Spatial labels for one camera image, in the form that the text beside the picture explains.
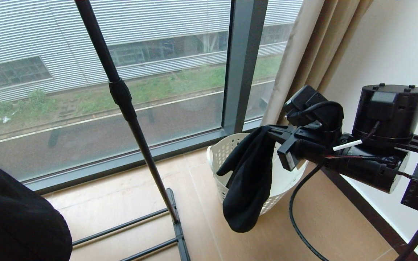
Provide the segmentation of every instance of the baseboard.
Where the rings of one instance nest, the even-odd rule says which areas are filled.
[[[337,186],[343,194],[356,206],[356,208],[367,218],[370,224],[380,233],[383,238],[394,246],[394,250],[401,254],[405,250],[405,241],[401,236],[382,218],[382,216],[364,199],[364,197],[353,188],[341,175],[323,170],[325,175]],[[418,261],[418,255],[412,253],[407,261]]]

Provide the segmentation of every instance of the black cloth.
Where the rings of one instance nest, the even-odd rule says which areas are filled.
[[[62,215],[0,169],[0,261],[68,261],[71,252]]]
[[[254,227],[270,195],[275,147],[267,136],[270,129],[262,126],[246,136],[217,171],[219,176],[233,171],[223,210],[230,228],[239,233]]]

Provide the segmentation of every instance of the curtain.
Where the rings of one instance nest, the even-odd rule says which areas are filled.
[[[302,86],[323,91],[372,0],[305,0],[283,54],[262,125],[285,124],[282,106]]]

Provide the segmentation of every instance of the robotic arm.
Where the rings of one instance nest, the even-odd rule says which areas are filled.
[[[414,134],[418,122],[418,87],[386,84],[362,87],[351,134],[341,132],[344,118],[341,105],[328,101],[310,86],[294,94],[283,110],[291,125],[271,125],[269,136],[282,144],[277,153],[286,170],[292,171],[300,160],[306,159],[318,164],[315,171],[323,166],[387,193],[393,192],[401,176],[405,176],[411,181],[401,203],[418,211],[418,164],[413,175],[403,172],[409,152],[418,153],[418,135]],[[294,226],[295,191],[290,202]],[[295,229],[308,247],[326,260]]]

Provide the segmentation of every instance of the window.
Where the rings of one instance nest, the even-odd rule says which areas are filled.
[[[265,13],[264,3],[237,2],[246,13],[237,24],[258,22],[251,19],[264,15],[254,14]],[[91,2],[154,156],[240,132],[245,115],[237,110],[247,109],[246,119],[262,114],[298,3],[270,0],[275,8],[261,36],[255,26],[229,30],[230,0]],[[140,162],[75,3],[20,0],[0,5],[0,13],[0,167],[34,190],[51,190]],[[246,33],[260,46],[247,48]],[[229,39],[239,53],[226,71]],[[246,50],[258,47],[254,71],[245,66],[254,59]],[[249,75],[252,87],[226,83]],[[249,102],[231,99],[249,92]]]
[[[40,57],[0,63],[0,88],[51,78]]]

